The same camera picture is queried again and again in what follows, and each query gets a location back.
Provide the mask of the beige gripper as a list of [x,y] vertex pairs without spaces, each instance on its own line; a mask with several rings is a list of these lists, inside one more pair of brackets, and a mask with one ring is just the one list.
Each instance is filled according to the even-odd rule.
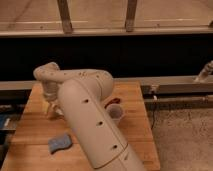
[[48,105],[47,111],[46,111],[46,117],[51,120],[55,119],[57,117],[56,109],[57,109],[57,104],[55,101],[57,99],[57,93],[58,89],[45,89],[43,91],[43,96],[47,102],[51,102]]

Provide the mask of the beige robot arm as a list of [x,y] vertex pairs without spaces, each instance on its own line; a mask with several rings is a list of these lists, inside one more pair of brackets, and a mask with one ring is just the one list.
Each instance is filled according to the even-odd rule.
[[100,69],[62,70],[55,62],[34,69],[47,102],[56,101],[94,171],[146,171],[102,101],[114,88]]

